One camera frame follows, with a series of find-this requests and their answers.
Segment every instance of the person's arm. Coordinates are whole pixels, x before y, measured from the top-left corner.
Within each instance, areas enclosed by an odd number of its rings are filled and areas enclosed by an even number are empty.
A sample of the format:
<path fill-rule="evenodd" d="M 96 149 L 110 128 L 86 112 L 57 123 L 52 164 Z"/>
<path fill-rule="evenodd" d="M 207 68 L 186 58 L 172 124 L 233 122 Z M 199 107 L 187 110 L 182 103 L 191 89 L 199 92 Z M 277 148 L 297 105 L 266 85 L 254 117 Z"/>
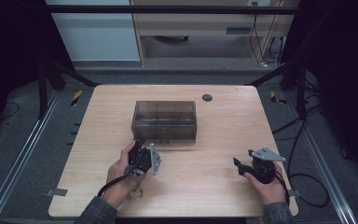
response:
<path fill-rule="evenodd" d="M 275 169 L 282 175 L 282 168 L 276 163 Z M 295 223 L 289 206 L 286 203 L 286 192 L 277 178 L 269 184 L 263 184 L 249 173 L 245 173 L 244 176 L 260 195 L 260 199 L 264 204 L 263 215 L 266 224 Z"/>
<path fill-rule="evenodd" d="M 134 144 L 134 142 L 131 142 L 121 150 L 120 159 L 109 168 L 106 183 L 123 176 L 125 168 L 129 165 L 129 152 Z M 101 198 L 94 197 L 81 216 L 75 221 L 75 224 L 113 223 L 117 215 L 117 208 L 124 202 L 131 191 L 141 184 L 144 178 L 145 175 L 129 176 L 107 189 Z"/>

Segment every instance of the black pole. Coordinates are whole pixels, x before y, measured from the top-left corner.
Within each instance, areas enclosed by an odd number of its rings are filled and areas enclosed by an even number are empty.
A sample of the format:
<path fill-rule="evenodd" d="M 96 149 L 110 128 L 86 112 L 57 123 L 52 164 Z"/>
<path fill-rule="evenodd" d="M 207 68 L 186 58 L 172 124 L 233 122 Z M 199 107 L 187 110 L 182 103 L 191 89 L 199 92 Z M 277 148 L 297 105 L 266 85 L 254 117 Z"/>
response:
<path fill-rule="evenodd" d="M 42 10 L 50 13 L 148 13 L 148 14 L 257 14 L 298 15 L 312 13 L 318 8 L 300 7 L 209 7 L 209 6 L 67 6 L 21 5 L 26 10 Z"/>

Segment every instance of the robotic hand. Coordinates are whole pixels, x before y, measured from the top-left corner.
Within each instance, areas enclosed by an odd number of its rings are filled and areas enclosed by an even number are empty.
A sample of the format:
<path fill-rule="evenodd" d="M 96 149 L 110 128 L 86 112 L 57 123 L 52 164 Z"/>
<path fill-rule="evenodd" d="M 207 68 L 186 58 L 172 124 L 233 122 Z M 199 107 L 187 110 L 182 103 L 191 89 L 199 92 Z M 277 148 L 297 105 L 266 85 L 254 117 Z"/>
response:
<path fill-rule="evenodd" d="M 239 160 L 233 158 L 234 164 L 238 167 L 239 175 L 249 173 L 263 184 L 269 184 L 275 178 L 274 161 L 286 161 L 286 159 L 267 147 L 262 147 L 257 151 L 249 150 L 249 156 L 253 157 L 252 166 L 241 164 Z"/>

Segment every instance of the metal rail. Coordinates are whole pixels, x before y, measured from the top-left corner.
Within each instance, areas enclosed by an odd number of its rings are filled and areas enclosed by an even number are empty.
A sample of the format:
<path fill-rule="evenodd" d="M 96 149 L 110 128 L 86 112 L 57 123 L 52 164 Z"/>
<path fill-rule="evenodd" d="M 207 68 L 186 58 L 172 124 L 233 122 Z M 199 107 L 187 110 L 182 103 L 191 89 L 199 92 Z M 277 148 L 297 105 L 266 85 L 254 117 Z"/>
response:
<path fill-rule="evenodd" d="M 0 188 L 0 214 L 5 207 L 5 204 L 10 197 L 11 192 L 16 187 L 17 181 L 19 180 L 22 170 L 27 164 L 29 158 L 31 157 L 32 152 L 34 151 L 34 147 L 39 140 L 40 135 L 50 119 L 50 115 L 54 110 L 55 105 L 57 104 L 57 99 L 60 96 L 59 91 L 54 91 L 53 95 L 50 97 L 48 103 L 48 111 L 45 113 L 45 116 L 42 119 L 39 119 L 34 126 L 30 136 L 28 137 L 24 147 L 22 148 L 19 157 L 14 162 L 10 172 L 5 179 L 5 182 L 2 184 Z"/>

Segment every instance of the metal bracket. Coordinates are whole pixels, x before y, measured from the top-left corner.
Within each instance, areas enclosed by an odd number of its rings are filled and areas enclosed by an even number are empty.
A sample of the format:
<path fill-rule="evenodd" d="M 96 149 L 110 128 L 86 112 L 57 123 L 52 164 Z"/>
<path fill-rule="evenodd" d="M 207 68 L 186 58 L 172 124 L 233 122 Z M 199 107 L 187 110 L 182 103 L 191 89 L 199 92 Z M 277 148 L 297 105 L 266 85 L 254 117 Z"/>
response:
<path fill-rule="evenodd" d="M 300 197 L 302 196 L 302 193 L 300 190 L 293 190 L 293 189 L 289 189 L 287 190 L 287 193 L 289 194 L 290 197 Z"/>
<path fill-rule="evenodd" d="M 49 197 L 52 197 L 54 195 L 65 197 L 67 192 L 67 189 L 48 189 L 45 195 Z"/>
<path fill-rule="evenodd" d="M 150 158 L 152 161 L 153 175 L 156 175 L 159 165 L 161 164 L 161 157 L 156 151 L 154 143 L 150 144 Z"/>
<path fill-rule="evenodd" d="M 257 151 L 253 151 L 251 153 L 251 156 L 258 158 L 262 161 L 286 161 L 285 157 L 276 154 L 267 147 L 262 147 Z"/>

